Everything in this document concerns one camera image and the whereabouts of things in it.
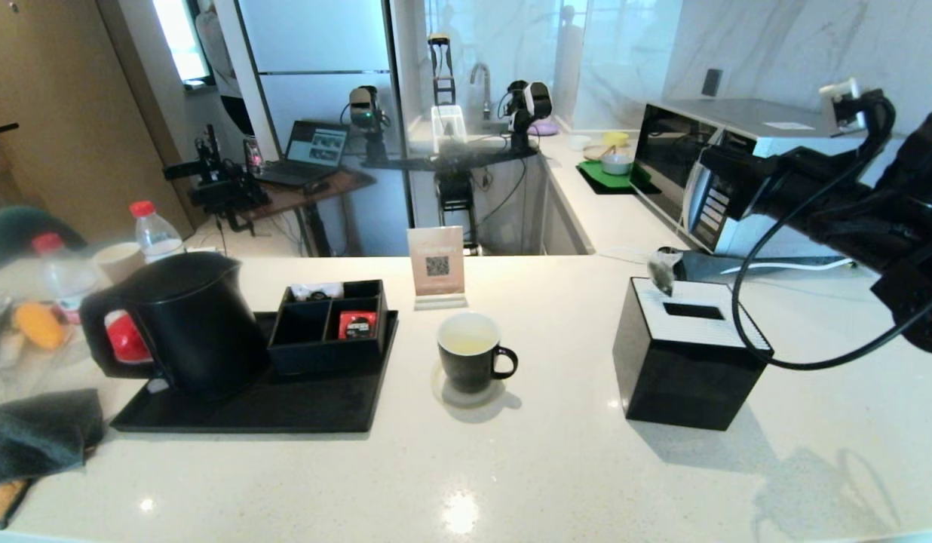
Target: wooden door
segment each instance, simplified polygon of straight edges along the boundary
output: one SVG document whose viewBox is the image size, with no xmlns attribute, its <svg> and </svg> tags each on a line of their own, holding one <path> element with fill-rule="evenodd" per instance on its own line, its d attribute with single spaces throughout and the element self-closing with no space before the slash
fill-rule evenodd
<svg viewBox="0 0 932 543">
<path fill-rule="evenodd" d="M 44 207 L 88 241 L 134 234 L 152 200 L 194 229 L 162 172 L 94 0 L 0 2 L 0 205 Z"/>
</svg>

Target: refrigerator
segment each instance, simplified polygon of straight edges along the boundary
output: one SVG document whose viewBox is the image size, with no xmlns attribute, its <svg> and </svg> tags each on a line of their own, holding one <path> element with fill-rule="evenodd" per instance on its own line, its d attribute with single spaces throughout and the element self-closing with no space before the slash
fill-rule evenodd
<svg viewBox="0 0 932 543">
<path fill-rule="evenodd" d="M 391 50 L 388 0 L 238 0 L 252 65 L 262 89 L 277 147 L 284 152 L 298 119 L 348 123 L 348 95 L 360 85 L 379 89 L 391 120 L 384 141 L 390 158 L 405 155 L 403 113 Z M 353 133 L 342 164 L 376 178 L 376 184 L 323 200 L 318 210 L 336 252 L 350 240 L 363 256 L 408 254 L 412 226 L 408 176 L 400 170 L 360 167 L 365 138 Z"/>
</svg>

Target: qr code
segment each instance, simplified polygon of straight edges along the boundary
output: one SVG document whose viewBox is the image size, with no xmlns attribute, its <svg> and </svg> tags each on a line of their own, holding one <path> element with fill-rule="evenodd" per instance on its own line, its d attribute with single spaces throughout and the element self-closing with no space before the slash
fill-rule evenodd
<svg viewBox="0 0 932 543">
<path fill-rule="evenodd" d="M 425 257 L 425 274 L 435 278 L 438 275 L 449 275 L 448 256 Z"/>
</svg>

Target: green mat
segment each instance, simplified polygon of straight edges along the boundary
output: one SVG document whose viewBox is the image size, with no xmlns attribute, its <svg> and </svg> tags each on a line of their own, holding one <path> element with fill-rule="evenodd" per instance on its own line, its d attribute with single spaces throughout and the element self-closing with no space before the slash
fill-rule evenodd
<svg viewBox="0 0 932 543">
<path fill-rule="evenodd" d="M 587 183 L 590 184 L 590 188 L 593 189 L 593 192 L 596 192 L 598 195 L 635 195 L 637 190 L 642 190 L 645 195 L 651 195 L 652 193 L 659 192 L 653 185 L 650 185 L 643 174 L 646 172 L 633 171 L 633 165 L 629 164 L 627 166 L 626 175 L 610 175 L 604 173 L 603 164 L 600 164 L 600 161 L 583 161 L 580 164 L 577 164 L 577 170 L 580 171 L 580 175 L 587 180 Z M 637 173 L 642 174 L 640 177 L 642 181 L 638 183 L 637 186 L 632 184 L 633 181 L 637 181 Z"/>
</svg>

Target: laptop screen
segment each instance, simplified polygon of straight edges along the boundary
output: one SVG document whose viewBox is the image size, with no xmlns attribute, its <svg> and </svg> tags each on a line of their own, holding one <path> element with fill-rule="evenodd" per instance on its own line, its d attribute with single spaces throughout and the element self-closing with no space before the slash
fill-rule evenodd
<svg viewBox="0 0 932 543">
<path fill-rule="evenodd" d="M 295 121 L 288 137 L 286 159 L 304 164 L 338 166 L 342 161 L 346 137 L 348 127 Z"/>
</svg>

